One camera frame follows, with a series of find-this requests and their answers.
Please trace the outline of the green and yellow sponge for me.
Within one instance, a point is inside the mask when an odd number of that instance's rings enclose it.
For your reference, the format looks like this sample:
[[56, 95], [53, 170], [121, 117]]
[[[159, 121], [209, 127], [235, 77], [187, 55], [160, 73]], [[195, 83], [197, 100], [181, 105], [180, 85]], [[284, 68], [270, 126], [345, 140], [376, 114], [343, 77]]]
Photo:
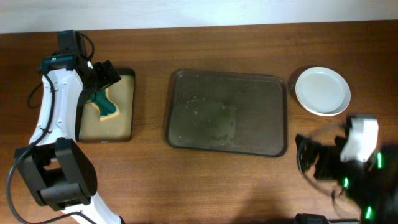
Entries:
[[99, 120], [105, 122], [120, 115], [119, 106], [109, 96], [109, 89], [96, 91], [89, 98], [91, 104], [99, 112]]

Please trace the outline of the light grey plate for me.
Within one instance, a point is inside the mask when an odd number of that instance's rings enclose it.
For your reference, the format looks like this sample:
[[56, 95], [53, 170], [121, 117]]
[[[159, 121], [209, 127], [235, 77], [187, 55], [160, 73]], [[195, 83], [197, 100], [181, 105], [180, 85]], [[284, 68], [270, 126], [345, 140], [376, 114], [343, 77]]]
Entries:
[[295, 83], [298, 102], [317, 116], [336, 116], [350, 104], [351, 90], [336, 71], [312, 67], [302, 72]]

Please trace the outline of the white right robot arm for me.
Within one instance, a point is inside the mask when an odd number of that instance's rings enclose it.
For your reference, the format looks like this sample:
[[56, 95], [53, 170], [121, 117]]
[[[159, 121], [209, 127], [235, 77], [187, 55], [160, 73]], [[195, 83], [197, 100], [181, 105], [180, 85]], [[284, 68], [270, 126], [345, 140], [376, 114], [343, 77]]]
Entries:
[[361, 209], [362, 223], [397, 223], [397, 146], [383, 146], [366, 162], [342, 162], [347, 141], [337, 136], [333, 146], [325, 146], [296, 135], [298, 169], [305, 174], [315, 166], [316, 180], [337, 182]]

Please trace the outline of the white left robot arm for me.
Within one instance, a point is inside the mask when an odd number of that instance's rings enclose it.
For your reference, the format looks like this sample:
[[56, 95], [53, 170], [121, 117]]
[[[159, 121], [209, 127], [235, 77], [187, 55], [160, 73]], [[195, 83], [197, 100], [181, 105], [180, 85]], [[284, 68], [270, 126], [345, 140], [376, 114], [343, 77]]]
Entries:
[[123, 223], [98, 193], [95, 168], [78, 147], [84, 106], [104, 100], [105, 90], [121, 77], [110, 61], [92, 63], [89, 37], [74, 30], [57, 34], [59, 50], [40, 66], [43, 97], [29, 145], [16, 149], [6, 184], [13, 215], [22, 223], [11, 198], [11, 181], [19, 171], [35, 202], [78, 223]]

